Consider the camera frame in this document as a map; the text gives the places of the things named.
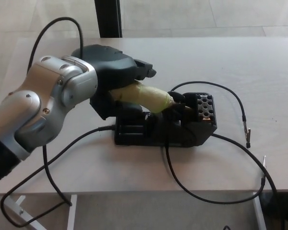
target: silver robot arm joint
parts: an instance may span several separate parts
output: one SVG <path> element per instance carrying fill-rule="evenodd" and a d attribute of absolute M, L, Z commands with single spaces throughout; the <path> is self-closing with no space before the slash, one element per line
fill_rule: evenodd
<path fill-rule="evenodd" d="M 95 69 L 76 57 L 42 57 L 0 106 L 0 141 L 25 160 L 61 131 L 66 114 L 97 90 Z"/>

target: tiled floor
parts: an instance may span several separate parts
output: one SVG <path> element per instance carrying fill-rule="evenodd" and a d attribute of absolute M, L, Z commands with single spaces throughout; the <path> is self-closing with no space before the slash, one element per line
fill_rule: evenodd
<path fill-rule="evenodd" d="M 120 2 L 124 37 L 288 36 L 288 0 Z M 74 17 L 85 37 L 99 37 L 94 0 L 0 0 L 0 86 L 17 39 L 37 37 L 47 23 L 60 16 Z M 76 37 L 75 30 L 72 23 L 58 23 L 45 38 Z M 25 205 L 33 210 L 42 210 L 57 201 L 51 197 L 30 199 Z M 232 230 L 256 229 L 251 203 L 210 206 L 181 193 L 84 196 L 79 199 L 78 208 L 77 230 L 219 230 L 224 224 L 231 225 Z M 62 207 L 42 222 L 49 229 L 66 229 L 67 212 L 67 207 Z M 0 229 L 16 228 L 0 213 Z"/>

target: black cable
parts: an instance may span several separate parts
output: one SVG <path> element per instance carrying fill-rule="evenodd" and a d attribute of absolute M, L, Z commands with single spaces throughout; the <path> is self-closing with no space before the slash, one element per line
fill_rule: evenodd
<path fill-rule="evenodd" d="M 219 138 L 219 139 L 222 139 L 222 140 L 225 140 L 225 141 L 228 141 L 234 145 L 236 145 L 237 147 L 239 147 L 240 149 L 242 149 L 243 151 L 245 151 L 252 159 L 253 161 L 255 161 L 255 163 L 258 165 L 258 167 L 262 170 L 262 172 L 264 173 L 264 176 L 267 178 L 269 184 L 271 185 L 271 189 L 272 189 L 272 192 L 273 192 L 273 195 L 275 196 L 276 198 L 276 204 L 277 204 L 277 207 L 278 207 L 278 210 L 280 211 L 280 214 L 281 214 L 281 209 L 280 209 L 280 203 L 279 203 L 279 200 L 277 198 L 277 189 L 275 187 L 275 184 L 269 174 L 269 172 L 267 171 L 267 169 L 261 164 L 261 162 L 246 148 L 244 147 L 243 145 L 239 144 L 238 142 L 232 140 L 232 139 L 229 139 L 227 137 L 224 137 L 224 136 L 221 136 L 221 135 L 218 135 L 218 134 L 212 134 L 213 137 L 215 138 Z M 168 136 L 166 138 L 166 142 L 165 142 L 165 150 L 166 150 L 166 156 L 167 156 L 167 160 L 168 160 L 168 166 L 169 166 L 169 169 L 175 179 L 175 181 L 177 182 L 177 184 L 186 192 L 188 193 L 189 195 L 199 199 L 199 200 L 202 200 L 202 201 L 205 201 L 205 202 L 208 202 L 208 203 L 212 203 L 212 204 L 237 204 L 239 203 L 239 201 L 233 201 L 233 202 L 219 202 L 219 201 L 211 201 L 211 200 L 207 200 L 207 199 L 204 199 L 204 198 L 201 198 L 197 195 L 195 195 L 194 193 L 190 192 L 185 186 L 182 185 L 182 183 L 179 181 L 179 179 L 177 178 L 175 172 L 174 172 L 174 169 L 173 169 L 173 166 L 172 166 L 172 163 L 171 163 L 171 160 L 170 160 L 170 156 L 169 156 L 169 151 L 168 151 L 168 148 L 169 148 L 169 142 L 168 142 Z M 280 215 L 282 218 L 281 218 L 281 230 L 285 230 L 285 219 L 283 218 L 283 215 L 281 214 Z"/>
<path fill-rule="evenodd" d="M 229 226 L 225 225 L 225 227 L 223 228 L 223 230 L 231 230 Z"/>
<path fill-rule="evenodd" d="M 40 42 L 41 38 L 43 37 L 44 33 L 47 31 L 47 29 L 49 29 L 53 24 L 57 23 L 57 22 L 61 22 L 61 21 L 70 21 L 70 22 L 73 22 L 77 28 L 78 28 L 78 31 L 79 31 L 79 39 L 80 39 L 80 59 L 83 58 L 83 46 L 84 46 L 84 42 L 83 42 L 83 33 L 82 33 L 82 29 L 81 29 L 81 26 L 79 25 L 79 23 L 71 18 L 71 17 L 60 17 L 60 18 L 57 18 L 57 19 L 54 19 L 53 21 L 51 21 L 50 23 L 48 23 L 44 29 L 40 32 L 40 34 L 38 35 L 35 43 L 34 43 L 34 46 L 33 46 L 33 49 L 32 49 L 32 52 L 31 52 L 31 56 L 30 56 L 30 59 L 29 59 L 29 64 L 28 64 L 28 69 L 27 69 L 27 73 L 29 72 L 29 69 L 31 68 L 32 66 L 32 63 L 33 63 L 33 58 L 34 58 L 34 55 L 35 55 L 35 52 L 36 52 L 36 49 L 37 49 L 37 46 L 38 46 L 38 43 Z"/>
<path fill-rule="evenodd" d="M 264 185 L 265 185 L 265 176 L 261 178 L 261 186 L 260 188 L 258 189 L 258 191 L 253 194 L 252 196 L 248 197 L 248 198 L 245 198 L 245 199 L 242 199 L 242 200 L 235 200 L 235 201 L 214 201 L 214 200 L 208 200 L 208 199 L 205 199 L 205 198 L 202 198 L 198 195 L 195 195 L 194 193 L 190 192 L 185 186 L 183 186 L 183 184 L 179 181 L 179 179 L 177 178 L 176 174 L 175 174 L 175 171 L 173 169 L 173 166 L 172 166 L 172 162 L 171 162 L 171 159 L 170 159 L 170 156 L 169 156 L 169 150 L 168 150 L 168 141 L 166 141 L 166 146 L 165 146 L 165 150 L 166 150 L 166 156 L 167 156 L 167 160 L 168 160 L 168 166 L 169 166 L 169 169 L 176 181 L 176 183 L 186 192 L 188 193 L 189 195 L 195 197 L 196 199 L 199 199 L 201 201 L 204 201 L 204 202 L 207 202 L 207 203 L 210 203 L 210 204 L 216 204 L 216 205 L 234 205 L 234 204 L 240 204 L 240 203 L 244 203 L 244 202 L 247 202 L 247 201 L 250 201 L 250 200 L 253 200 L 255 199 L 257 196 L 259 196 L 259 194 L 263 191 L 264 189 Z"/>
<path fill-rule="evenodd" d="M 62 156 L 70 147 L 72 147 L 75 143 L 77 143 L 79 140 L 85 138 L 86 136 L 93 134 L 95 132 L 98 131 L 105 131 L 105 130 L 114 130 L 115 126 L 104 126 L 104 127 L 99 127 L 96 129 L 93 129 L 87 133 L 84 133 L 83 135 L 79 136 L 78 138 L 76 138 L 73 142 L 71 142 L 68 146 L 66 146 L 59 154 L 57 154 L 54 158 L 52 158 L 50 161 L 47 162 L 47 166 L 51 165 L 54 161 L 56 161 L 60 156 Z M 8 191 L 1 199 L 0 201 L 0 208 L 1 211 L 3 213 L 3 215 L 5 216 L 5 218 L 15 227 L 18 228 L 22 228 L 25 227 L 27 225 L 29 225 L 30 223 L 32 223 L 33 221 L 47 215 L 48 213 L 50 213 L 51 211 L 55 210 L 56 208 L 58 208 L 59 206 L 65 204 L 65 201 L 55 205 L 54 207 L 52 207 L 51 209 L 47 210 L 46 212 L 32 218 L 31 220 L 29 220 L 26 223 L 23 224 L 18 224 L 16 222 L 14 222 L 14 220 L 7 214 L 6 210 L 5 210 L 5 206 L 4 206 L 4 201 L 5 199 L 10 196 L 16 189 L 18 189 L 20 186 L 24 185 L 26 182 L 28 182 L 32 177 L 34 177 L 35 175 L 37 175 L 39 172 L 41 172 L 42 170 L 45 169 L 45 166 L 41 166 L 39 169 L 37 169 L 35 172 L 33 172 L 32 174 L 30 174 L 28 177 L 26 177 L 24 180 L 22 180 L 19 184 L 17 184 L 15 187 L 13 187 L 10 191 Z"/>
<path fill-rule="evenodd" d="M 39 33 L 35 43 L 34 43 L 34 46 L 32 48 L 32 51 L 31 51 L 31 55 L 30 55 L 30 60 L 29 60 L 29 63 L 28 63 L 28 69 L 27 69 L 27 73 L 29 72 L 29 69 L 31 68 L 32 66 L 32 63 L 33 63 L 33 58 L 35 56 L 35 52 L 36 52 L 36 49 L 37 49 L 37 46 L 41 40 L 41 38 L 43 37 L 44 33 L 55 23 L 57 22 L 60 22 L 60 21 L 71 21 L 73 22 L 77 28 L 78 28 L 78 31 L 79 31 L 79 39 L 80 39 L 80 58 L 83 57 L 83 33 L 82 33 L 82 30 L 81 30 L 81 26 L 80 24 L 73 18 L 70 18 L 70 17 L 60 17 L 60 18 L 57 18 L 57 19 L 54 19 L 53 21 L 51 21 L 50 23 L 48 23 L 44 29 Z M 43 158 L 44 158 L 44 163 L 47 162 L 47 147 L 46 145 L 43 146 Z M 57 191 L 58 195 L 62 198 L 62 200 L 65 201 L 66 204 L 68 204 L 69 206 L 72 205 L 72 203 L 67 199 L 67 197 L 60 191 L 60 189 L 57 187 L 57 185 L 55 184 L 55 182 L 53 181 L 52 177 L 51 177 L 51 174 L 50 174 L 50 171 L 47 167 L 46 164 L 44 164 L 45 166 L 45 170 L 46 170 L 46 174 L 47 174 L 47 177 L 51 183 L 51 185 L 53 186 L 53 188 Z"/>
<path fill-rule="evenodd" d="M 52 176 L 50 174 L 50 170 L 48 167 L 48 159 L 47 159 L 47 146 L 44 145 L 43 146 L 43 159 L 44 159 L 44 166 L 45 166 L 45 171 L 46 171 L 46 175 L 49 179 L 50 184 L 52 185 L 52 187 L 57 191 L 57 193 L 59 194 L 59 196 L 62 198 L 62 200 L 64 200 L 64 202 L 66 204 L 68 204 L 69 206 L 72 206 L 71 201 L 69 201 L 66 196 L 61 192 L 61 190 L 58 188 L 58 186 L 56 185 L 56 183 L 54 183 Z"/>
<path fill-rule="evenodd" d="M 44 27 L 44 29 L 39 33 L 39 35 L 38 35 L 38 37 L 37 37 L 37 39 L 36 39 L 36 41 L 35 41 L 35 43 L 34 43 L 33 49 L 32 49 L 32 51 L 31 51 L 31 55 L 30 55 L 30 59 L 29 59 L 29 63 L 28 63 L 27 73 L 29 72 L 29 69 L 30 69 L 31 66 L 32 66 L 33 58 L 34 58 L 34 55 L 35 55 L 37 46 L 38 46 L 41 38 L 43 37 L 44 33 L 45 33 L 45 32 L 47 31 L 47 29 L 49 29 L 53 24 L 55 24 L 55 23 L 57 23 L 57 22 L 60 22 L 60 21 L 71 21 L 71 22 L 73 22 L 73 23 L 77 26 L 78 31 L 79 31 L 79 39 L 80 39 L 80 58 L 83 57 L 84 41 L 83 41 L 83 33 L 82 33 L 82 30 L 81 30 L 81 26 L 80 26 L 79 23 L 78 23 L 75 19 L 73 19 L 73 18 L 70 18 L 70 17 L 60 17 L 60 18 L 57 18 L 57 19 L 51 21 L 50 23 L 48 23 L 48 24 Z M 59 196 L 63 199 L 64 202 L 61 202 L 61 203 L 57 204 L 57 205 L 54 206 L 53 208 L 49 209 L 48 211 L 42 213 L 41 215 L 39 215 L 39 216 L 37 216 L 37 217 L 31 219 L 30 221 L 26 222 L 26 223 L 23 224 L 23 225 L 19 225 L 19 224 L 15 223 L 15 222 L 7 215 L 7 213 L 6 213 L 5 209 L 4 209 L 4 201 L 5 201 L 6 197 L 9 196 L 9 195 L 7 195 L 7 194 L 8 194 L 10 191 L 12 191 L 12 190 L 13 190 L 14 188 L 16 188 L 18 185 L 20 185 L 20 184 L 22 184 L 22 183 L 24 184 L 24 183 L 26 182 L 25 180 L 28 179 L 30 176 L 27 177 L 27 178 L 24 180 L 25 182 L 24 182 L 24 181 L 20 182 L 16 187 L 14 187 L 14 188 L 13 188 L 12 190 L 10 190 L 7 194 L 5 194 L 5 195 L 3 196 L 1 202 L 0 202 L 0 206 L 1 206 L 1 211 L 2 211 L 2 213 L 3 213 L 4 216 L 8 219 L 8 221 L 9 221 L 11 224 L 13 224 L 14 226 L 16 226 L 16 227 L 19 227 L 19 228 L 24 227 L 24 226 L 30 224 L 32 221 L 34 221 L 34 220 L 36 220 L 36 219 L 38 219 L 38 218 L 40 218 L 40 217 L 48 214 L 49 212 L 55 210 L 56 208 L 58 208 L 59 206 L 65 204 L 65 203 L 68 204 L 69 206 L 72 205 L 72 203 L 71 203 L 71 202 L 66 198 L 66 196 L 60 191 L 60 189 L 57 187 L 57 185 L 55 184 L 55 182 L 53 181 L 53 179 L 52 179 L 52 177 L 51 177 L 51 174 L 50 174 L 50 171 L 49 171 L 49 168 L 48 168 L 48 164 L 47 164 L 47 147 L 46 147 L 46 145 L 43 146 L 43 159 L 44 159 L 44 167 L 43 167 L 43 168 L 44 168 L 45 171 L 46 171 L 47 177 L 48 177 L 51 185 L 53 186 L 53 188 L 57 191 L 57 193 L 58 193 Z"/>
<path fill-rule="evenodd" d="M 219 84 L 216 84 L 216 83 L 213 83 L 213 82 L 208 82 L 208 81 L 188 81 L 188 82 L 185 82 L 185 83 L 182 83 L 182 84 L 179 84 L 177 86 L 175 86 L 171 91 L 174 91 L 176 90 L 177 88 L 181 87 L 181 86 L 184 86 L 184 85 L 188 85 L 188 84 L 208 84 L 208 85 L 214 85 L 214 86 L 217 86 L 217 87 L 220 87 L 222 89 L 225 89 L 227 91 L 229 91 L 231 94 L 233 94 L 235 96 L 235 98 L 237 99 L 239 105 L 240 105 L 240 108 L 241 108 L 241 113 L 242 113 L 242 121 L 243 122 L 246 122 L 246 116 L 245 116 L 245 112 L 244 112 L 244 107 L 243 107 L 243 104 L 240 100 L 240 98 L 235 94 L 235 92 L 233 92 L 233 90 L 223 86 L 223 85 L 219 85 Z M 260 169 L 263 171 L 264 173 L 264 178 L 261 179 L 261 188 L 257 191 L 258 195 L 261 193 L 262 191 L 262 186 L 264 186 L 263 184 L 265 183 L 265 178 L 267 177 L 268 179 L 268 182 L 269 184 L 271 185 L 271 189 L 272 189 L 272 192 L 273 192 L 273 196 L 275 197 L 276 199 L 276 205 L 277 205 L 277 208 L 279 210 L 279 213 L 280 213 L 280 217 L 281 217 L 281 230 L 284 230 L 285 229 L 285 219 L 284 219 L 284 216 L 281 212 L 281 209 L 280 209 L 280 202 L 278 200 L 278 197 L 277 197 L 277 189 L 275 187 L 275 184 L 271 178 L 271 176 L 269 175 L 268 171 L 266 170 L 266 168 L 261 164 L 261 162 L 247 149 L 245 148 L 243 145 L 237 143 L 236 141 L 232 140 L 232 139 L 229 139 L 227 137 L 223 137 L 221 135 L 218 135 L 218 134 L 212 134 L 213 137 L 216 137 L 216 138 L 219 138 L 219 139 L 222 139 L 222 140 L 226 140 L 236 146 L 238 146 L 239 148 L 241 148 L 242 150 L 244 150 L 254 161 L 255 163 L 260 167 Z M 170 162 L 170 158 L 169 158 L 169 153 L 168 153 L 168 137 L 166 138 L 167 141 L 166 141 L 166 144 L 165 146 L 167 146 L 166 150 L 167 150 L 167 159 L 168 159 L 168 165 L 171 169 L 171 172 L 172 172 L 172 175 L 174 177 L 174 179 L 176 180 L 176 182 L 181 186 L 181 188 L 183 190 L 187 190 L 181 183 L 180 181 L 178 180 L 178 178 L 176 177 L 175 175 L 175 172 L 173 171 L 173 167 L 171 165 L 171 162 Z M 188 194 L 194 196 L 195 198 L 200 198 L 200 200 L 202 201 L 210 201 L 210 200 L 205 200 L 199 196 L 196 196 L 195 194 L 192 194 L 189 190 L 186 191 Z"/>
<path fill-rule="evenodd" d="M 216 84 L 216 83 L 213 83 L 213 82 L 209 82 L 209 81 L 201 81 L 201 80 L 197 80 L 197 81 L 188 81 L 188 82 L 184 82 L 182 84 L 179 84 L 177 86 L 175 86 L 173 89 L 171 89 L 171 91 L 174 91 L 176 89 L 178 89 L 179 87 L 181 86 L 184 86 L 184 85 L 189 85 L 189 84 L 208 84 L 208 85 L 214 85 L 214 86 L 217 86 L 219 88 L 222 88 L 224 90 L 227 90 L 228 92 L 230 92 L 232 95 L 234 95 L 234 97 L 237 99 L 239 105 L 240 105 L 240 108 L 241 108 L 241 112 L 242 112 L 242 121 L 243 122 L 246 122 L 246 116 L 245 116 L 245 112 L 244 112 L 244 107 L 243 107 L 243 104 L 240 100 L 240 98 L 236 95 L 235 92 L 233 92 L 233 90 L 223 86 L 223 85 L 219 85 L 219 84 Z"/>

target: white table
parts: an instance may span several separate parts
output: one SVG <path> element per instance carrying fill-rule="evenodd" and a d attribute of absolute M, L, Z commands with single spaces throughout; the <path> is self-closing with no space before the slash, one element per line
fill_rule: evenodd
<path fill-rule="evenodd" d="M 0 101 L 25 79 L 34 41 L 19 40 L 0 94 Z M 145 84 L 169 91 L 185 81 L 212 81 L 241 98 L 252 129 L 251 152 L 266 164 L 279 191 L 288 191 L 288 38 L 138 38 L 89 39 L 86 44 L 113 46 L 127 55 L 152 63 L 157 75 Z M 69 55 L 77 39 L 41 42 L 36 58 Z M 208 92 L 215 98 L 216 133 L 245 144 L 240 107 L 223 89 L 188 85 L 179 92 Z M 66 117 L 63 130 L 48 145 L 54 157 L 86 131 L 114 123 L 103 121 L 88 102 Z M 215 138 L 189 149 L 170 149 L 181 182 L 193 191 L 255 191 L 262 175 L 255 163 L 237 147 Z M 41 149 L 0 181 L 0 195 L 42 165 Z M 168 174 L 160 148 L 116 147 L 110 131 L 80 141 L 50 166 L 62 192 L 71 195 L 115 191 L 180 190 Z M 46 174 L 16 191 L 20 195 L 53 194 Z"/>

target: black pole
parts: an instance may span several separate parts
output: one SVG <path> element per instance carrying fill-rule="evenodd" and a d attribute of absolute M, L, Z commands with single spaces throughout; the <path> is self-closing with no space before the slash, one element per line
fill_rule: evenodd
<path fill-rule="evenodd" d="M 120 0 L 95 0 L 100 37 L 122 37 Z"/>

